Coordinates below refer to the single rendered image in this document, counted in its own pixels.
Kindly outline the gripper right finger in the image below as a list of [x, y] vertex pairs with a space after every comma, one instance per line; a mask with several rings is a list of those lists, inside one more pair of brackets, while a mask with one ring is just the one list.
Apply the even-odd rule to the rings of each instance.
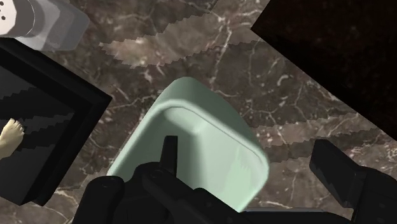
[[344, 208], [353, 224], [397, 224], [397, 180], [358, 165], [325, 139], [314, 143], [309, 167]]

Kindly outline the white grey shaker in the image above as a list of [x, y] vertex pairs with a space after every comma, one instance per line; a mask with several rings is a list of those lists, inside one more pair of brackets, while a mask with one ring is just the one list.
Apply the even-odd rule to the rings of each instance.
[[38, 51], [74, 50], [90, 19], [65, 0], [0, 0], [0, 38]]

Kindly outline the pale green square bowl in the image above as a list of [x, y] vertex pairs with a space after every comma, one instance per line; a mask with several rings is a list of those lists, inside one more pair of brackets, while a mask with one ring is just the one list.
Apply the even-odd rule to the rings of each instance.
[[268, 158], [248, 124], [226, 100], [191, 77], [164, 89], [107, 174], [128, 181], [138, 165], [159, 161], [165, 136], [178, 137], [177, 177], [238, 212], [268, 179]]

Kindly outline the beige figure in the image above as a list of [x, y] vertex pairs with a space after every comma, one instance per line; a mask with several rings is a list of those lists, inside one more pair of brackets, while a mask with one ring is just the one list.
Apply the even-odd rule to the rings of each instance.
[[24, 138], [22, 124], [10, 118], [0, 133], [0, 160], [12, 155]]

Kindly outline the black square box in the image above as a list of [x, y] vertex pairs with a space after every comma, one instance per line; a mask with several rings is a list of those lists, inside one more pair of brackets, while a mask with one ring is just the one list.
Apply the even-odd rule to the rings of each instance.
[[0, 38], [0, 130], [25, 129], [0, 159], [0, 197], [46, 204], [111, 102], [111, 97], [43, 53]]

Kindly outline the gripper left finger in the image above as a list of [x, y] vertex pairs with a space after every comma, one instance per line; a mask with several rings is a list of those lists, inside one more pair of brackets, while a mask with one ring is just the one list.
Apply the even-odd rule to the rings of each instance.
[[91, 180], [72, 224], [248, 224], [207, 190], [178, 179], [177, 163], [178, 139], [167, 136], [160, 161], [139, 165], [129, 181]]

